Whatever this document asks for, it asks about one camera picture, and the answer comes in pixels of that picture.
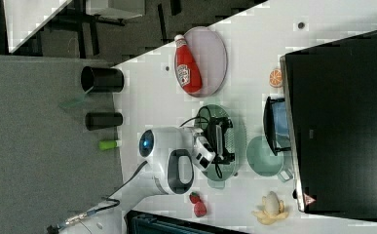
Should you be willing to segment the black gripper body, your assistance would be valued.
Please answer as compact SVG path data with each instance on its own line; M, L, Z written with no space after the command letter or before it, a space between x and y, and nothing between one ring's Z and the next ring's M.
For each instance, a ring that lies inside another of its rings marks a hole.
M215 126L219 125L222 128L223 134L223 155L222 157L218 157L216 152L216 134L215 134ZM211 146L211 148L215 151L216 156L214 157L212 163L213 164L223 164L229 165L230 163L235 161L235 154L228 151L226 147L226 139L225 134L228 129L233 127L232 121L228 117L211 117L206 128L206 138Z

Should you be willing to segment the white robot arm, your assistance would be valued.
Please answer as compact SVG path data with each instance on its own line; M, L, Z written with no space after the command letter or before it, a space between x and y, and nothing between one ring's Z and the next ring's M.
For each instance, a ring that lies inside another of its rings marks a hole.
M234 160L224 135L233 127L228 117L199 117L206 126L147 130L138 144L143 162L117 191L87 211L67 218L49 232L56 234L125 234L126 215L143 199L180 195L190 190L196 170L205 172Z

